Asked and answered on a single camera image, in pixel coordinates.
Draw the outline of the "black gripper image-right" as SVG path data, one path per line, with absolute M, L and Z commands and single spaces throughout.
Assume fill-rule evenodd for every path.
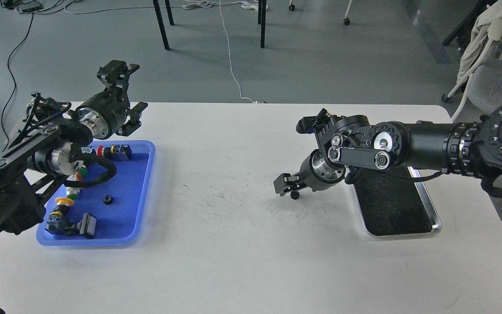
M 299 175 L 282 173 L 274 180 L 275 193 L 286 195 L 300 191 L 306 186 L 313 191 L 324 191 L 344 179 L 346 169 L 333 169 L 328 166 L 322 153 L 314 150 L 301 164 Z

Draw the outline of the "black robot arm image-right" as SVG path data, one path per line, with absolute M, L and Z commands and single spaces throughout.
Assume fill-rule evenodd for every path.
M 313 134 L 327 167 L 347 184 L 369 170 L 382 176 L 395 167 L 434 170 L 427 179 L 458 174 L 480 179 L 490 196 L 502 198 L 502 106 L 478 123 L 388 121 L 371 125 L 363 115 L 331 115 L 322 109 L 298 121 Z

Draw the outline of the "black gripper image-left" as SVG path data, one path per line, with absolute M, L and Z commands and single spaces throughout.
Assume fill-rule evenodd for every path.
M 127 64 L 123 60 L 111 60 L 99 68 L 96 77 L 104 84 L 104 91 L 76 109 L 79 121 L 89 127 L 94 138 L 107 139 L 116 131 L 118 136 L 128 137 L 141 127 L 142 111 L 147 109 L 148 103 L 138 102 L 130 109 L 127 96 L 130 75 L 139 68 L 140 65 Z

